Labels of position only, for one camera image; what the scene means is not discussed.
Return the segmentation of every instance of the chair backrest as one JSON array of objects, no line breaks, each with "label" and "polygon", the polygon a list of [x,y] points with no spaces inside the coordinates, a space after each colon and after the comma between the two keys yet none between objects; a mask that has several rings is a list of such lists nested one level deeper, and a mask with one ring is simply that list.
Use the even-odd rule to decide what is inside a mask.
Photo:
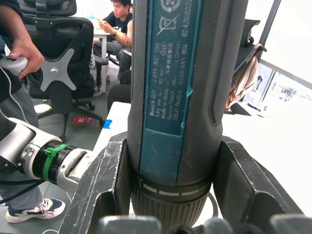
[{"label": "chair backrest", "polygon": [[[234,73],[236,73],[241,67],[243,67],[246,63],[248,63],[254,56],[256,47],[254,45],[254,39],[251,36],[251,33],[252,28],[259,24],[260,24],[259,20],[251,20],[251,19],[245,20],[244,30],[240,41]],[[261,47],[261,49],[263,51],[266,51],[266,49],[263,46]]]},{"label": "chair backrest", "polygon": [[93,25],[87,19],[70,17],[77,11],[75,0],[18,1],[26,29],[45,58],[30,80],[49,94],[53,108],[68,112],[72,91],[90,77]]}]

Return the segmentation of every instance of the drill label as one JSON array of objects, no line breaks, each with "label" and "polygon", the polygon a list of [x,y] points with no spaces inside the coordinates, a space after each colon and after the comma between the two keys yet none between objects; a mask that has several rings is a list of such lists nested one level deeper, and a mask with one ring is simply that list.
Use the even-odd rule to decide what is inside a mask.
[{"label": "drill label", "polygon": [[146,128],[181,136],[192,86],[198,0],[151,1]]}]

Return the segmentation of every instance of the white controller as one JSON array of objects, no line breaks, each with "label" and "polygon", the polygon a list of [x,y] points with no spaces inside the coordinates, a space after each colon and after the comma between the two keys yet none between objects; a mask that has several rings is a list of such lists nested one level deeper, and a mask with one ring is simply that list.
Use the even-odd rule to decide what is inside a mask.
[{"label": "white controller", "polygon": [[25,57],[18,57],[17,59],[10,59],[5,55],[0,59],[0,67],[9,70],[13,75],[19,76],[22,70],[27,66],[28,59]]}]

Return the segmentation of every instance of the sleeve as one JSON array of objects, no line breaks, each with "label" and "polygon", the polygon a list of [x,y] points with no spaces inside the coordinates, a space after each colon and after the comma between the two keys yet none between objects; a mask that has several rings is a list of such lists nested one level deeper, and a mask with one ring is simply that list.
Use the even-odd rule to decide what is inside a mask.
[{"label": "sleeve", "polygon": [[[18,4],[17,0],[0,0],[0,5],[7,5],[14,9],[19,16],[23,19],[23,13],[20,9],[20,5]],[[0,25],[0,35],[7,36],[7,33],[4,31],[4,29]]]},{"label": "sleeve", "polygon": [[114,12],[112,11],[107,17],[103,19],[103,21],[108,22],[112,27],[116,27],[116,17]]}]

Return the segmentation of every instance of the dark t-shirt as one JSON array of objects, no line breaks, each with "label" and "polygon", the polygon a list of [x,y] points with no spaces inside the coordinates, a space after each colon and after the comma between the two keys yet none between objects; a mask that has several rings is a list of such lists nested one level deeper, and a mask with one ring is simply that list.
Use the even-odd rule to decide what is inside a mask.
[{"label": "dark t-shirt", "polygon": [[[22,12],[20,10],[20,6],[16,0],[0,0],[0,5],[7,5],[13,8],[21,17],[23,17]],[[3,30],[0,25],[0,35],[1,36],[8,36],[7,33]],[[11,87],[11,94],[14,94],[21,88],[21,82],[19,79],[12,75],[9,71],[6,71],[8,76],[10,77],[12,87]],[[7,80],[4,73],[0,70],[0,103],[6,100],[9,97],[9,81]]]},{"label": "dark t-shirt", "polygon": [[128,32],[128,23],[132,20],[132,14],[129,13],[125,21],[121,21],[119,18],[116,18],[114,12],[111,12],[106,18],[103,19],[104,21],[108,22],[112,27],[121,28],[123,33]]}]

